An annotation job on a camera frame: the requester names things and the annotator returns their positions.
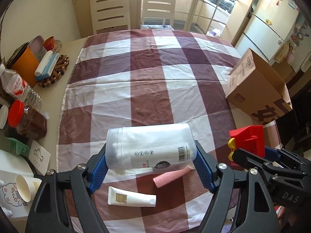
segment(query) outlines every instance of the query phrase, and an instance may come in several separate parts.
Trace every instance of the red toy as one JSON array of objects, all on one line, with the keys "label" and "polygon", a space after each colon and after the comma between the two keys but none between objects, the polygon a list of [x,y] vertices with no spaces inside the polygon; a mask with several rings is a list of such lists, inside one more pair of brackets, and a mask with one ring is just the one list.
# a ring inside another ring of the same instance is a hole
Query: red toy
[{"label": "red toy", "polygon": [[236,130],[229,131],[231,139],[228,146],[231,149],[229,160],[231,165],[235,165],[232,159],[232,154],[236,149],[242,148],[248,152],[264,158],[265,157],[265,143],[262,125],[253,125]]}]

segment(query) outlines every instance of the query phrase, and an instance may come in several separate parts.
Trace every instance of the refrigerator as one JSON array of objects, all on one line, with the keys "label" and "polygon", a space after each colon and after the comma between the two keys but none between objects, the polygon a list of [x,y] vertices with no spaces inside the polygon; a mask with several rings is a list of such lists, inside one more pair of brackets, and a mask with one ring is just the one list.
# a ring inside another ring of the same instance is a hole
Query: refrigerator
[{"label": "refrigerator", "polygon": [[235,49],[243,56],[248,48],[270,65],[290,37],[299,11],[293,0],[259,0]]}]

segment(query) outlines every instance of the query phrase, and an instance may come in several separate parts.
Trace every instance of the chair backrest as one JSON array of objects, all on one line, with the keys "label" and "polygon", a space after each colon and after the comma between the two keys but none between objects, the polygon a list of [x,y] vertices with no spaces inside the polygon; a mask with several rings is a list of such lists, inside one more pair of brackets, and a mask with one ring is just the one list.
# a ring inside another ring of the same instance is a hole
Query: chair backrest
[{"label": "chair backrest", "polygon": [[145,18],[163,18],[163,22],[170,19],[170,25],[173,26],[175,4],[176,0],[143,0],[142,24]]},{"label": "chair backrest", "polygon": [[93,32],[127,25],[131,28],[129,0],[90,0]]}]

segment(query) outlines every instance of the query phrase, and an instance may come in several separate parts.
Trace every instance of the bottle label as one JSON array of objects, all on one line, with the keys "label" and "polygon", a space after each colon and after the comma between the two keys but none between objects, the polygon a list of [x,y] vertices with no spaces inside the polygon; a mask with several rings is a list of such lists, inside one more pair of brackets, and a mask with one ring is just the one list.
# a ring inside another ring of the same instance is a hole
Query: bottle label
[{"label": "bottle label", "polygon": [[163,169],[188,160],[190,160],[188,143],[131,150],[133,168],[154,167]]},{"label": "bottle label", "polygon": [[25,80],[23,80],[20,75],[18,75],[18,76],[16,76],[16,80],[15,80],[13,86],[11,88],[7,88],[7,92],[10,95],[17,98],[18,100],[20,100],[23,93],[24,93],[26,85],[27,85],[27,82]]}]

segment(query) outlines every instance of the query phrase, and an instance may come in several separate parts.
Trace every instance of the clear water bottle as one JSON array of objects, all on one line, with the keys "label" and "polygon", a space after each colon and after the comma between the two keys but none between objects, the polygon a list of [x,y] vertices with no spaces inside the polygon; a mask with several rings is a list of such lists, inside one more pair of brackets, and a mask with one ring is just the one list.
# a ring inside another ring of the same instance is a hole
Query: clear water bottle
[{"label": "clear water bottle", "polygon": [[6,69],[3,62],[0,64],[1,85],[8,94],[36,110],[41,108],[41,97],[28,83],[14,70]]}]

